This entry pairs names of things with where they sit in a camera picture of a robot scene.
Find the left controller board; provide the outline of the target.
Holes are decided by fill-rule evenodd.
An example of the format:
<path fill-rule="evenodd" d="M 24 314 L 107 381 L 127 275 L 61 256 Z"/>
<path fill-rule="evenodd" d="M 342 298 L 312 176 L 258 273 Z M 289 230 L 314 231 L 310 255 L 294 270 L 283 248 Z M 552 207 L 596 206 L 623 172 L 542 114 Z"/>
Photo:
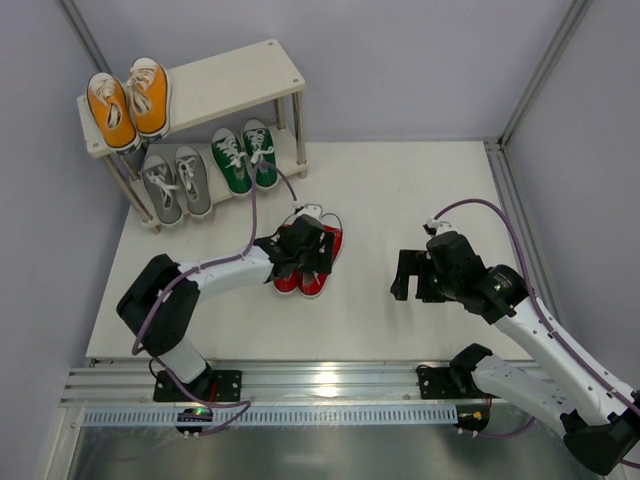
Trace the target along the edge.
<path fill-rule="evenodd" d="M 189 407 L 178 413 L 176 430 L 184 439 L 198 439 L 203 432 L 213 427 L 212 410 L 206 407 Z"/>

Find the right controller board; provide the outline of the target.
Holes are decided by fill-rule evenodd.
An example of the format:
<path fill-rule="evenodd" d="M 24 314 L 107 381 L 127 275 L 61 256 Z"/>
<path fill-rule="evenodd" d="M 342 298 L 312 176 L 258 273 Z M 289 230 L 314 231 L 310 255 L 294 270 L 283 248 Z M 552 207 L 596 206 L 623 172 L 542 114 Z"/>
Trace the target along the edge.
<path fill-rule="evenodd" d="M 486 429 L 490 417 L 488 408 L 460 408 L 457 410 L 457 420 L 454 426 L 459 433 L 470 432 L 472 435 L 478 435 Z"/>

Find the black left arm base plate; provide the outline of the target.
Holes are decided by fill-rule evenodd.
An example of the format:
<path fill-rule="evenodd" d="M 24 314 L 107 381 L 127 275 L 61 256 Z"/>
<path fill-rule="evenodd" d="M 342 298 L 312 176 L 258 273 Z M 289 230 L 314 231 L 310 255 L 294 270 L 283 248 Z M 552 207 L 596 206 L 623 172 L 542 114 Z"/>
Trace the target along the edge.
<path fill-rule="evenodd" d="M 241 395 L 240 370 L 205 370 L 183 387 L 195 398 L 206 402 L 238 402 Z M 157 373 L 153 401 L 158 403 L 187 402 L 187 396 L 166 370 Z"/>

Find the aluminium frame post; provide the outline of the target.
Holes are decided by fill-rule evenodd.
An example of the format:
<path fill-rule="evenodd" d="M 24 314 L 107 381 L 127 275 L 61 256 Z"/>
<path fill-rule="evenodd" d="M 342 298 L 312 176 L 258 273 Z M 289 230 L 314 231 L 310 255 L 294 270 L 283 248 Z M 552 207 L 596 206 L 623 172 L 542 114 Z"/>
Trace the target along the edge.
<path fill-rule="evenodd" d="M 569 7 L 538 61 L 502 133 L 497 137 L 488 137 L 484 140 L 485 152 L 501 205 L 518 227 L 521 239 L 528 245 L 531 253 L 536 251 L 534 235 L 518 191 L 513 168 L 510 165 L 508 150 L 592 4 L 593 2 L 588 0 L 575 0 L 569 3 Z"/>
<path fill-rule="evenodd" d="M 112 74 L 112 69 L 77 3 L 73 0 L 57 0 L 56 4 L 66 18 L 72 32 L 94 69 L 97 72 Z"/>

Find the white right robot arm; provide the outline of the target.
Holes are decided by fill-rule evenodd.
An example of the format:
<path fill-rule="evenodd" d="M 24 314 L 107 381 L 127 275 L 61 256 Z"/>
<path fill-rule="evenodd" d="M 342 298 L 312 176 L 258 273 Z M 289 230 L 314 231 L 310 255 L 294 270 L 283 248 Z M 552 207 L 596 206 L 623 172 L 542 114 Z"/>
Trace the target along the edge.
<path fill-rule="evenodd" d="M 424 303 L 456 302 L 515 341 L 551 378 L 543 382 L 477 343 L 460 351 L 428 383 L 447 394 L 502 398 L 558 434 L 585 468 L 606 476 L 639 442 L 639 393 L 606 371 L 530 296 L 506 265 L 487 267 L 456 231 L 433 236 L 423 250 L 402 250 L 390 292 Z"/>

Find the orange canvas sneaker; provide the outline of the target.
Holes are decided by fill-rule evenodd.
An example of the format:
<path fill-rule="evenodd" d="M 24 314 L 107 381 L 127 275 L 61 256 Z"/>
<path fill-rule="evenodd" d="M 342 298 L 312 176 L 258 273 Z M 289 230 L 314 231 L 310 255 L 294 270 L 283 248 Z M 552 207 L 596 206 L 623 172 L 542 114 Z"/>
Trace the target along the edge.
<path fill-rule="evenodd" d="M 104 72 L 94 74 L 88 82 L 86 98 L 91 116 L 111 151 L 128 154 L 139 148 L 141 140 L 119 80 Z"/>
<path fill-rule="evenodd" d="M 165 68 L 149 57 L 136 59 L 126 82 L 133 120 L 146 140 L 165 137 L 170 130 L 171 83 Z"/>

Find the green canvas sneaker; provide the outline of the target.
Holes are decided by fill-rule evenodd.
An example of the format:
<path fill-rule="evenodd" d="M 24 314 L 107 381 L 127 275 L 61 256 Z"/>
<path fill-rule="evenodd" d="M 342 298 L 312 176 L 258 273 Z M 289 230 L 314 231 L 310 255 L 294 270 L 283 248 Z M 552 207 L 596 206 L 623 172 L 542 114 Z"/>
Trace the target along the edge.
<path fill-rule="evenodd" d="M 271 165 L 276 165 L 271 131 L 260 120 L 249 119 L 243 127 L 242 138 L 251 165 L 257 171 L 257 185 L 261 189 L 271 189 L 278 181 L 277 172 L 271 168 Z"/>
<path fill-rule="evenodd" d="M 228 128 L 217 129 L 211 140 L 211 150 L 231 194 L 247 194 L 252 188 L 252 181 L 245 162 L 247 153 L 237 135 Z"/>

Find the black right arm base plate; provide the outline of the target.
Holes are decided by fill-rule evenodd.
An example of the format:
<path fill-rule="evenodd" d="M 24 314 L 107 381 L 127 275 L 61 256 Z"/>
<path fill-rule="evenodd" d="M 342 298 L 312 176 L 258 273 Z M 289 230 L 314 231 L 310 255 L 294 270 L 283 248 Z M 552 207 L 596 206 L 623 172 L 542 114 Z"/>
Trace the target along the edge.
<path fill-rule="evenodd" d="M 422 400 L 453 400 L 464 396 L 450 367 L 419 365 L 415 372 Z"/>

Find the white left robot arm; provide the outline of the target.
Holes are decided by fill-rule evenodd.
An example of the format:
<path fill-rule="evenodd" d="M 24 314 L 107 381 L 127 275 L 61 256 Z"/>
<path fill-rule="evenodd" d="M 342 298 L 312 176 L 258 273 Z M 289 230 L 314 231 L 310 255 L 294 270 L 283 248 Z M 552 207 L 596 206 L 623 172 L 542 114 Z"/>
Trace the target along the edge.
<path fill-rule="evenodd" d="M 184 399 L 212 401 L 216 372 L 187 338 L 197 305 L 241 287 L 283 280 L 293 273 L 330 274 L 337 232 L 308 215 L 296 215 L 275 233 L 253 239 L 228 257 L 179 263 L 153 257 L 116 306 L 135 335 L 133 353 L 146 352 L 168 377 L 161 394 L 177 390 Z"/>

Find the right aluminium frame post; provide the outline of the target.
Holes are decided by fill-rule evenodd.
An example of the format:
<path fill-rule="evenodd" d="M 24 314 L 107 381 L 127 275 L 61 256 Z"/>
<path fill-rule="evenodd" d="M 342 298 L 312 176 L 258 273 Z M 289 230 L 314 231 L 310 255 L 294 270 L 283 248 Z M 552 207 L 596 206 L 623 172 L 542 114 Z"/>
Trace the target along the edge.
<path fill-rule="evenodd" d="M 588 0 L 575 0 L 569 3 L 569 7 L 538 61 L 502 133 L 497 137 L 488 137 L 484 140 L 485 152 L 501 205 L 518 227 L 521 239 L 528 245 L 531 253 L 536 251 L 534 235 L 518 191 L 513 168 L 510 165 L 508 150 L 592 4 L 593 2 Z"/>

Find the controller board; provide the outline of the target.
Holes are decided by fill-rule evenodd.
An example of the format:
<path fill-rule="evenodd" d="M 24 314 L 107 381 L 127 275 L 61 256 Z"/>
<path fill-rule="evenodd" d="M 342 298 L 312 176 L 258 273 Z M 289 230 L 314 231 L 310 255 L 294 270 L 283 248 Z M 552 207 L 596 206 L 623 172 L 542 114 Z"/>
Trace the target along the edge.
<path fill-rule="evenodd" d="M 470 432 L 472 435 L 478 435 L 486 429 L 490 417 L 488 408 L 460 408 L 457 410 L 457 420 L 454 426 L 459 433 Z"/>
<path fill-rule="evenodd" d="M 213 427 L 212 410 L 206 407 L 189 407 L 178 413 L 176 430 L 184 439 L 198 439 L 203 432 Z"/>

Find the left aluminium frame post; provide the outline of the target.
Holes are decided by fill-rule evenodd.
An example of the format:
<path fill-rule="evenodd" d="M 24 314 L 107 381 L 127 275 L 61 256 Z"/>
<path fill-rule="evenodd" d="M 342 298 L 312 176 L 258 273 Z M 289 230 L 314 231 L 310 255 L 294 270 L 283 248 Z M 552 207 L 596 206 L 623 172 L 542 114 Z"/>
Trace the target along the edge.
<path fill-rule="evenodd" d="M 72 32 L 94 69 L 97 72 L 112 74 L 112 69 L 77 3 L 73 0 L 57 0 L 56 4 L 66 18 Z"/>

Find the red canvas sneaker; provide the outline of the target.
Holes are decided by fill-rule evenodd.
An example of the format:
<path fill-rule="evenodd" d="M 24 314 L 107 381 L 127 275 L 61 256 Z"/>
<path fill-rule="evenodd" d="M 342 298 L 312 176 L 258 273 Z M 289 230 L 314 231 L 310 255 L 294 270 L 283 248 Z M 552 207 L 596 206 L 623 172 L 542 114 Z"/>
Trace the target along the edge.
<path fill-rule="evenodd" d="M 340 217 L 332 212 L 322 214 L 320 221 L 325 231 L 333 234 L 331 264 L 334 265 L 342 250 L 344 227 Z M 298 280 L 298 289 L 306 298 L 316 298 L 323 292 L 328 278 L 328 273 L 302 273 Z"/>
<path fill-rule="evenodd" d="M 283 227 L 291 226 L 294 223 L 295 219 L 296 219 L 295 214 L 289 215 L 285 219 L 283 223 Z M 286 277 L 284 276 L 276 277 L 273 281 L 273 285 L 277 292 L 279 292 L 282 295 L 288 295 L 293 293 L 296 290 L 298 286 L 298 281 L 299 281 L 299 272 L 297 270 L 293 270 Z"/>

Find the grey canvas sneaker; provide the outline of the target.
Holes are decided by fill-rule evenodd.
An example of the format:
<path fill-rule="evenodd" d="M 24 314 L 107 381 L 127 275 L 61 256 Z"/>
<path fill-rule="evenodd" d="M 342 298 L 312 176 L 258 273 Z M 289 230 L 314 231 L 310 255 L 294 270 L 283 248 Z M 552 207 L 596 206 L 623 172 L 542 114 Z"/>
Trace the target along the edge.
<path fill-rule="evenodd" d="M 183 216 L 178 203 L 178 185 L 168 162 L 160 155 L 147 156 L 142 165 L 144 189 L 163 226 L 177 224 Z"/>
<path fill-rule="evenodd" d="M 174 164 L 185 194 L 189 214 L 194 218 L 206 217 L 212 209 L 209 176 L 202 156 L 190 146 L 179 146 Z"/>

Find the aluminium mounting rail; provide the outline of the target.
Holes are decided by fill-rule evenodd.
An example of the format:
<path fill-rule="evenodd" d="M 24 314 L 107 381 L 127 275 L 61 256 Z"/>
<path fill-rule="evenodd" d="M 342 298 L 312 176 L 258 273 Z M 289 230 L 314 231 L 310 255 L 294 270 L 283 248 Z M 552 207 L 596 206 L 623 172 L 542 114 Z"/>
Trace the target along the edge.
<path fill-rule="evenodd" d="M 241 398 L 254 403 L 417 402 L 418 361 L 220 361 L 242 372 Z M 148 361 L 96 360 L 71 369 L 63 406 L 148 404 L 155 380 Z"/>

